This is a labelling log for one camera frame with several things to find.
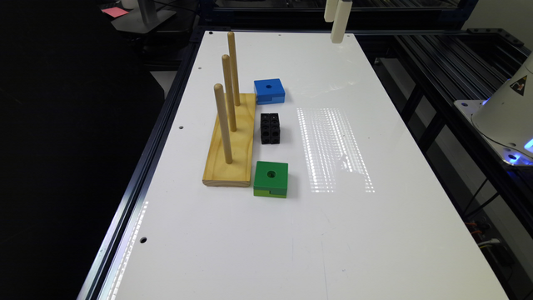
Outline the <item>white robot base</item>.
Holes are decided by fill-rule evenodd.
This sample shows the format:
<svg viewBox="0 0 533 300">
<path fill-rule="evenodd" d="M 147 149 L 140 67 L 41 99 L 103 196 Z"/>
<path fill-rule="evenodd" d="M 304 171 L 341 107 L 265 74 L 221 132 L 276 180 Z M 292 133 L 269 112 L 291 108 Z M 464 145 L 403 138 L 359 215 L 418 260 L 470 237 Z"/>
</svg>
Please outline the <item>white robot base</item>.
<svg viewBox="0 0 533 300">
<path fill-rule="evenodd" d="M 454 105 L 503 163 L 532 166 L 532 57 L 486 100 Z"/>
</svg>

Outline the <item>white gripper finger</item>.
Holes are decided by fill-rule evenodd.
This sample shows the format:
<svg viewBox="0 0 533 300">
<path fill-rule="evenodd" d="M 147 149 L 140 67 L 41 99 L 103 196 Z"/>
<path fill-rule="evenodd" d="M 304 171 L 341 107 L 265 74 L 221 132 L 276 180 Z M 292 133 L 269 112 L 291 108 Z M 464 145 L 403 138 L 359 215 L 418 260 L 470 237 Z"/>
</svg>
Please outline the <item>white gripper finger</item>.
<svg viewBox="0 0 533 300">
<path fill-rule="evenodd" d="M 340 0 L 335 4 L 335 12 L 332 15 L 331 41 L 341 43 L 344 38 L 347 23 L 350 17 L 352 1 Z"/>
<path fill-rule="evenodd" d="M 337 0 L 326 0 L 324 9 L 324 20 L 327 23 L 333 23 L 336 16 Z"/>
</svg>

